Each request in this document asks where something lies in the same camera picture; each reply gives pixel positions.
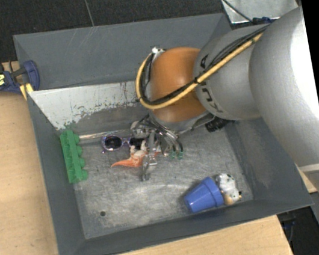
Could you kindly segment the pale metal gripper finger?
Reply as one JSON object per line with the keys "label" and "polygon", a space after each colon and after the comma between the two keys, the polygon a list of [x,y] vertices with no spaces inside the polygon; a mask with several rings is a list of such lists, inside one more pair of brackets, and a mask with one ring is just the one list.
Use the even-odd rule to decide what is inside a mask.
{"label": "pale metal gripper finger", "polygon": [[145,180],[149,180],[150,178],[150,175],[149,175],[149,172],[148,172],[148,162],[147,161],[143,161],[142,163],[142,171],[141,171],[141,180],[142,181],[145,181]]}
{"label": "pale metal gripper finger", "polygon": [[149,170],[154,170],[157,166],[157,160],[156,160],[156,157],[155,157],[155,153],[149,153],[148,154],[148,160],[147,160],[147,164],[148,164],[148,169]]}

